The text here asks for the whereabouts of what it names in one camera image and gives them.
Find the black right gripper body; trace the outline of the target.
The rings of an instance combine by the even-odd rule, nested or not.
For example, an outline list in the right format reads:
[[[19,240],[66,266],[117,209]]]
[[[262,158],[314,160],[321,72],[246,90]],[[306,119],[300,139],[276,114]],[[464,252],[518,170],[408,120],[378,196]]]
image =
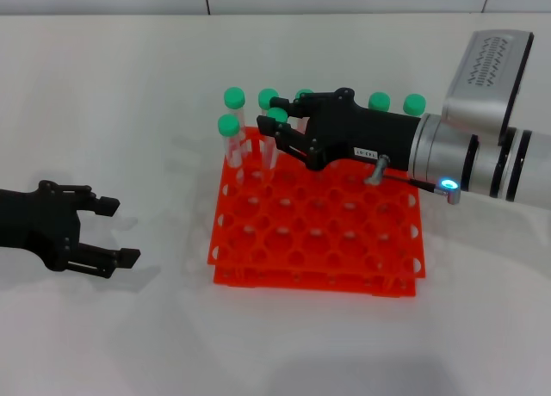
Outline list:
[[[309,118],[305,131],[308,169],[323,170],[341,159],[373,164],[385,155],[390,168],[408,170],[418,117],[364,108],[347,88],[305,94],[303,109]]]

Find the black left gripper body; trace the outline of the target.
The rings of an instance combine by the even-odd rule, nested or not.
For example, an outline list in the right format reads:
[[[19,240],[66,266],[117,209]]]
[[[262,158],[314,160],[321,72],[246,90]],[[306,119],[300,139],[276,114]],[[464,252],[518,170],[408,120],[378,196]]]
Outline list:
[[[32,192],[1,191],[1,246],[30,251],[51,271],[69,268],[78,246],[83,188],[42,180]]]

